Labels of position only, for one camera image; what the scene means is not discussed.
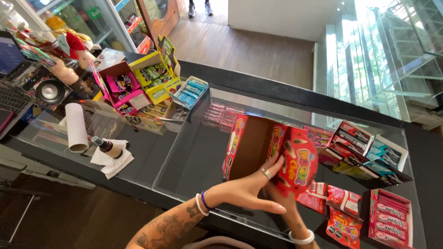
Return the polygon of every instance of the cardboard tube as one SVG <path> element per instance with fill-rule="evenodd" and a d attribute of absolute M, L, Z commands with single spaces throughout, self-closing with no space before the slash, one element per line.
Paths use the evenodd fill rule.
<path fill-rule="evenodd" d="M 65 110 L 69 150 L 83 152 L 89 148 L 89 142 L 82 106 L 77 103 L 69 103 Z"/>

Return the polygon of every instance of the white bracelet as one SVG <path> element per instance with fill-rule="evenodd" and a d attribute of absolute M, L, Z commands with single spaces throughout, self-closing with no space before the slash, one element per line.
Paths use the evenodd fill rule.
<path fill-rule="evenodd" d="M 311 235 L 309 236 L 309 238 L 304 239 L 304 240 L 294 239 L 294 237 L 292 236 L 292 233 L 289 231 L 289 239 L 296 245 L 307 245 L 307 244 L 313 242 L 315 239 L 314 232 L 312 232 L 309 229 L 308 229 L 308 231 Z"/>
<path fill-rule="evenodd" d="M 203 212 L 203 209 L 200 207 L 200 203 L 198 202 L 198 196 L 199 196 L 199 195 L 200 195 L 200 194 L 196 194 L 196 195 L 195 195 L 195 201 L 197 202 L 198 210 L 200 210 L 200 212 L 201 212 L 204 216 L 208 216 L 209 213 L 205 213 L 205 212 Z"/>

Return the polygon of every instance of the keyboard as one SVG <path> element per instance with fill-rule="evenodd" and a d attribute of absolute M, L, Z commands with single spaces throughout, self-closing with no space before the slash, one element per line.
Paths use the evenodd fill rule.
<path fill-rule="evenodd" d="M 19 114 L 29 103 L 29 98 L 17 90 L 0 88 L 0 108 Z"/>

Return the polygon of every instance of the bracelet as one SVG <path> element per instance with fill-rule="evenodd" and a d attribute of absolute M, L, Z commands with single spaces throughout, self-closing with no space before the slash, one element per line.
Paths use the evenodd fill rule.
<path fill-rule="evenodd" d="M 205 205 L 205 208 L 207 209 L 207 210 L 215 210 L 215 208 L 213 207 L 213 208 L 210 208 L 210 207 L 208 207 L 208 205 L 206 205 L 206 202 L 205 202 L 205 197 L 203 196 L 203 194 L 206 192 L 206 190 L 203 190 L 203 192 L 202 192 L 202 202 L 203 202 L 203 205 Z"/>
<path fill-rule="evenodd" d="M 195 195 L 195 201 L 197 202 L 198 210 L 200 210 L 200 212 L 201 212 L 204 216 L 208 216 L 209 213 L 205 213 L 205 212 L 203 212 L 203 209 L 200 207 L 200 203 L 198 202 L 198 196 L 199 196 L 199 195 L 200 195 L 200 194 L 196 194 L 196 195 Z"/>
<path fill-rule="evenodd" d="M 289 231 L 289 239 L 296 245 L 307 245 L 309 243 L 312 243 L 315 239 L 315 235 L 314 235 L 314 232 L 312 232 L 311 230 L 308 229 L 308 231 L 311 235 L 309 236 L 309 238 L 304 239 L 304 240 L 294 239 L 291 231 Z"/>

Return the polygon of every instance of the computer monitor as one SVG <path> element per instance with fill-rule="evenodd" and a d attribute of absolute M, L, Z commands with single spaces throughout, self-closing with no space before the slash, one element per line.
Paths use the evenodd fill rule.
<path fill-rule="evenodd" d="M 0 76 L 10 74 L 24 60 L 14 36 L 7 31 L 0 31 Z"/>

